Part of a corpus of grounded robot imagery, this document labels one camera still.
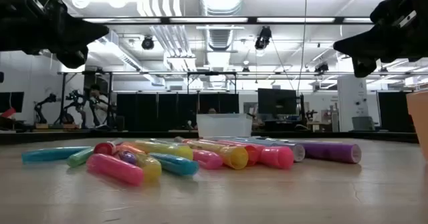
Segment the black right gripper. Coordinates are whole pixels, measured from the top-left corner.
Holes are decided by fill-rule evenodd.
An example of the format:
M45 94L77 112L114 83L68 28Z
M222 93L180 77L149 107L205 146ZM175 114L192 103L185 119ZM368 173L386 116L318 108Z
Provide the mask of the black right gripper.
M370 14L374 27L336 41L333 48L352 60L354 76L365 78L377 60L415 62L427 56L427 0L384 0Z

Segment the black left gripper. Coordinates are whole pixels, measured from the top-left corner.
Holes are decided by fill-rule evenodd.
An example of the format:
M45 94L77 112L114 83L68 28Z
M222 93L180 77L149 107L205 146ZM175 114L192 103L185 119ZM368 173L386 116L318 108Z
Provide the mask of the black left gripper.
M62 0L1 0L1 51L33 54L53 40L57 59L77 69L88 59L86 46L108 33L105 25L67 15Z

